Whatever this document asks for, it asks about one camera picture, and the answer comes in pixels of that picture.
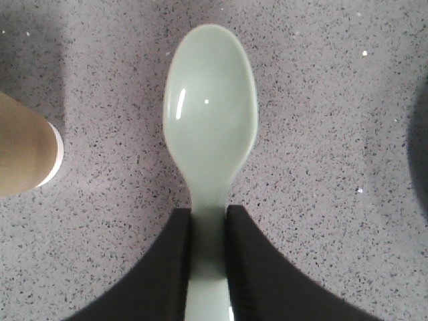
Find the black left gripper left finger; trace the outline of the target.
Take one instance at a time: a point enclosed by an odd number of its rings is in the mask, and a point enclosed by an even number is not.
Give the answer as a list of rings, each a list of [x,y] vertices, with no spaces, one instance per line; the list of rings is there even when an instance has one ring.
[[[191,254],[191,211],[174,209],[143,258],[114,286],[68,320],[184,320]]]

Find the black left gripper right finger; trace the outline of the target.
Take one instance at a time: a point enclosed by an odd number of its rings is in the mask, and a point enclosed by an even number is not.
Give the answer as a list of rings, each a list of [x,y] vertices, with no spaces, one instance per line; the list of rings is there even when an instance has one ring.
[[[242,205],[226,214],[226,270],[236,320],[376,320],[303,274]]]

